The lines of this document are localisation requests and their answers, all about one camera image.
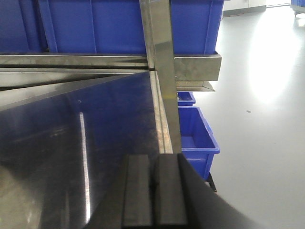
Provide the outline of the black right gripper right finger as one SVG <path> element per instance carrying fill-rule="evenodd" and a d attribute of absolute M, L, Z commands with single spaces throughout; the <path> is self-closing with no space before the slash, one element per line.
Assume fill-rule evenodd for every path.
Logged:
<path fill-rule="evenodd" d="M 160 154 L 154 172 L 156 226 L 186 226 L 187 215 L 176 154 Z"/>

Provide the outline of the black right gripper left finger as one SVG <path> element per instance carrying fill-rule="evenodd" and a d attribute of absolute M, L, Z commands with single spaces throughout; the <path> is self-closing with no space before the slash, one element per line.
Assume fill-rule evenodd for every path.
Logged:
<path fill-rule="evenodd" d="M 151 227 L 150 164 L 147 155 L 129 155 L 123 227 Z"/>

